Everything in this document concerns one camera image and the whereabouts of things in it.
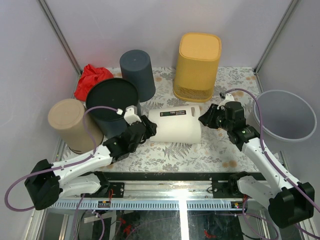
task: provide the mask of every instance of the beige cylinder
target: beige cylinder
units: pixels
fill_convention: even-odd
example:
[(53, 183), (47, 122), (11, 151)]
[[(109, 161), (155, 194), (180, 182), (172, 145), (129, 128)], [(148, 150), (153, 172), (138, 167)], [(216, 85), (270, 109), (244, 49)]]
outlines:
[[(83, 154), (94, 149), (94, 144), (82, 122), (85, 110), (79, 100), (65, 99), (55, 104), (48, 114), (48, 122), (51, 127), (76, 154)], [(88, 114), (85, 116), (85, 123), (96, 144), (101, 144), (104, 135)]]

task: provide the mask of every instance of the red bag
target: red bag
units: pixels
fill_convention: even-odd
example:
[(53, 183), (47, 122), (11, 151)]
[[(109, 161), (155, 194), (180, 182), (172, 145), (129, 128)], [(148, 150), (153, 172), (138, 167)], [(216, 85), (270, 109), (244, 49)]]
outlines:
[(74, 92), (75, 98), (85, 102), (89, 91), (94, 85), (103, 80), (112, 79), (113, 77), (113, 74), (108, 69), (104, 67), (95, 68), (91, 64), (88, 64), (84, 67), (83, 73), (78, 81)]

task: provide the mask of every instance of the robotic arm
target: robotic arm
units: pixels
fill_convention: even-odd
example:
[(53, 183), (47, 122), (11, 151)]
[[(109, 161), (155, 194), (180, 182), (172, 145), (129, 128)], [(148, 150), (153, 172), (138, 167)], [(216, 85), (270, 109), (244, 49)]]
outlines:
[[(55, 167), (61, 169), (39, 174), (26, 179), (25, 186), (36, 210), (53, 205), (59, 198), (82, 193), (103, 197), (109, 190), (109, 182), (102, 172), (95, 169), (123, 160), (133, 153), (139, 144), (155, 136), (157, 125), (146, 116), (139, 117), (137, 109), (130, 106), (126, 109), (124, 119), (127, 129), (120, 135), (108, 139), (96, 151), (90, 151), (73, 159), (49, 163), (46, 159), (39, 161), (31, 173)], [(230, 176), (229, 191), (236, 197), (246, 194), (268, 209), (272, 220), (285, 228), (314, 214), (314, 207), (289, 182), (304, 191), (312, 200), (315, 190), (308, 183), (301, 183), (291, 175), (265, 147), (273, 163), (287, 177), (283, 178), (266, 158), (260, 146), (260, 135), (254, 127), (246, 124), (245, 111), (240, 102), (231, 94), (219, 104), (212, 104), (199, 121), (211, 129), (222, 128), (227, 131), (230, 141), (247, 155), (267, 180), (270, 187), (256, 181), (247, 172), (239, 172)], [(64, 168), (72, 163), (80, 164)]]
[(29, 177), (24, 185), (29, 192), (36, 210), (50, 207), (59, 198), (82, 193), (104, 196), (109, 190), (109, 181), (101, 172), (92, 172), (121, 161), (136, 151), (139, 144), (156, 135), (157, 125), (143, 115), (137, 115), (135, 106), (127, 107), (124, 119), (128, 124), (126, 130), (98, 146), (96, 151), (89, 151), (70, 160), (49, 163), (47, 159), (39, 161), (31, 173), (56, 167), (61, 169)]
[(228, 181), (229, 191), (237, 197), (246, 194), (268, 212), (277, 226), (288, 227), (314, 214), (314, 207), (309, 203), (289, 182), (291, 179), (296, 186), (303, 190), (313, 201), (315, 190), (308, 183), (301, 183), (290, 174), (265, 147), (273, 163), (284, 173), (283, 178), (266, 158), (260, 145), (260, 134), (254, 127), (246, 124), (245, 111), (240, 102), (234, 100), (231, 94), (226, 94), (225, 99), (219, 104), (212, 104), (209, 110), (199, 117), (199, 121), (211, 129), (224, 129), (229, 140), (247, 155), (258, 167), (270, 187), (256, 181), (247, 172), (239, 172), (230, 176)]

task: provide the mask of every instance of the yellow basket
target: yellow basket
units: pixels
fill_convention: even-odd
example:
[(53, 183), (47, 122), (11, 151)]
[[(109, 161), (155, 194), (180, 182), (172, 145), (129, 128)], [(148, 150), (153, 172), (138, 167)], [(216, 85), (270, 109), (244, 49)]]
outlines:
[(204, 103), (212, 98), (221, 55), (219, 37), (198, 32), (183, 35), (173, 84), (174, 95)]

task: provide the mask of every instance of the floral tablecloth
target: floral tablecloth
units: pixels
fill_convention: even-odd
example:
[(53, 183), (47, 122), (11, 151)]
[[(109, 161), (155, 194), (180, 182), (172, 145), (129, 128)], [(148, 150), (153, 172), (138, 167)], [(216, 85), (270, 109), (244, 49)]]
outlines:
[[(119, 68), (109, 69), (115, 77), (121, 77)], [(175, 69), (172, 67), (153, 68), (156, 92), (154, 97), (141, 103), (143, 114), (150, 109), (176, 107), (194, 104), (176, 98), (173, 94)], [(204, 114), (211, 103), (221, 101), (219, 93), (233, 88), (249, 90), (258, 95), (256, 77), (251, 67), (219, 67), (211, 101), (198, 103), (201, 114)], [(253, 100), (247, 94), (237, 91), (232, 93), (234, 99), (242, 103), (246, 115), (252, 110)], [(63, 160), (75, 157), (76, 154), (65, 148)], [(222, 129), (202, 127), (201, 144), (170, 142), (150, 142), (140, 145), (136, 152), (125, 160), (101, 167), (104, 172), (257, 172), (253, 162), (240, 152)]]

